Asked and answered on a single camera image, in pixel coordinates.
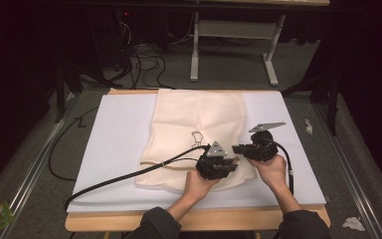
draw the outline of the gray carpet floor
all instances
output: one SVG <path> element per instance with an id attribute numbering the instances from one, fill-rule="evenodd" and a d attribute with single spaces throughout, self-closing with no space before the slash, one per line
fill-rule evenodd
<path id="1" fill-rule="evenodd" d="M 200 75 L 198 83 L 189 81 L 191 48 L 188 43 L 175 45 L 169 51 L 157 47 L 143 46 L 138 48 L 140 60 L 148 56 L 162 56 L 166 68 L 159 81 L 163 85 L 177 89 L 232 89 L 232 90 L 284 90 L 298 83 L 312 58 L 316 44 L 299 46 L 296 42 L 281 43 L 274 56 L 274 66 L 280 85 L 272 88 L 268 84 L 266 70 L 261 62 L 261 49 L 267 42 L 248 44 L 248 41 L 231 39 L 218 49 L 216 43 L 202 44 L 200 54 Z M 133 59 L 132 77 L 127 76 L 118 81 L 126 88 L 132 86 L 138 70 L 135 68 L 137 59 Z M 156 77 L 162 70 L 159 68 L 141 74 L 138 88 L 158 87 Z M 141 69 L 149 69 L 154 61 L 141 62 Z M 108 77 L 116 74 L 106 69 Z M 75 95 L 71 100 L 73 106 L 66 115 L 60 132 L 90 109 L 98 107 L 100 98 L 108 88 L 84 83 L 85 90 Z M 319 182 L 324 196 L 327 198 L 327 212 L 331 220 L 330 232 L 332 238 L 369 239 L 382 238 L 382 174 L 363 143 L 362 137 L 353 123 L 350 113 L 342 98 L 339 98 L 336 130 L 337 136 L 330 136 L 324 126 L 321 114 L 324 105 L 313 105 L 309 102 L 307 92 L 297 93 L 286 98 L 286 106 L 302 142 L 309 162 Z M 29 168 L 35 164 L 42 146 L 49 140 L 55 128 L 54 119 L 57 114 L 55 96 L 50 98 L 52 108 L 48 114 L 37 123 L 19 147 L 8 166 L 0 176 L 0 202 L 12 202 L 17 192 L 23 186 Z M 86 149 L 89 135 L 93 128 L 96 111 L 84 116 L 83 125 L 73 125 L 67 130 L 58 144 L 52 150 L 52 165 L 54 170 L 64 177 L 76 178 L 82 157 Z M 313 134 L 305 131 L 304 120 L 308 119 L 313 126 Z M 367 200 L 374 212 L 378 225 L 372 229 L 357 231 L 342 227 L 348 217 L 360 217 L 364 226 L 368 224 L 363 217 L 362 203 L 357 199 L 357 191 L 353 190 L 348 179 L 347 167 L 342 164 L 342 155 L 336 150 L 335 142 L 340 143 L 343 157 L 347 159 L 351 171 L 359 183 L 362 200 Z M 65 229 L 66 213 L 63 210 L 64 201 L 72 194 L 74 183 L 56 178 L 50 172 L 47 161 L 39 166 L 37 180 L 32 183 L 32 190 L 25 194 L 28 199 L 21 203 L 16 220 L 0 238 L 70 238 L 71 233 Z M 264 231 L 262 238 L 272 238 L 274 231 Z M 103 238 L 104 233 L 77 233 L 74 238 Z M 120 238 L 120 233 L 111 233 L 109 238 Z"/>

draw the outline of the person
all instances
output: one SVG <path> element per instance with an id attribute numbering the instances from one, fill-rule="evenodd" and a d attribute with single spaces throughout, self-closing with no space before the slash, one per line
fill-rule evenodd
<path id="1" fill-rule="evenodd" d="M 281 239 L 327 239 L 331 238 L 324 221 L 315 212 L 303 210 L 291 194 L 286 183 L 285 159 L 276 155 L 268 161 L 249 159 L 259 172 L 262 181 L 271 189 L 283 213 L 279 226 Z M 181 225 L 179 221 L 199 201 L 204 199 L 220 179 L 206 180 L 196 169 L 188 171 L 182 196 L 167 209 L 155 207 L 145 212 L 140 226 L 125 239 L 177 239 Z"/>

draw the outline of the white towel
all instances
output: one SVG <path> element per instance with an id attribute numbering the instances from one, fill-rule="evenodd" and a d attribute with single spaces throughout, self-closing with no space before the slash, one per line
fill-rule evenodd
<path id="1" fill-rule="evenodd" d="M 226 158 L 235 157 L 232 145 L 238 144 L 246 119 L 245 102 L 240 93 L 212 93 L 187 90 L 159 90 L 151 136 L 140 160 L 139 169 L 167 160 L 192 147 L 202 135 L 201 145 L 218 141 L 227 151 Z M 194 150 L 182 157 L 198 159 L 204 150 Z M 136 177 L 139 186 L 163 186 L 183 190 L 186 173 L 195 167 L 194 160 L 173 162 Z M 254 168 L 242 158 L 238 168 L 213 189 L 239 185 L 256 178 Z"/>

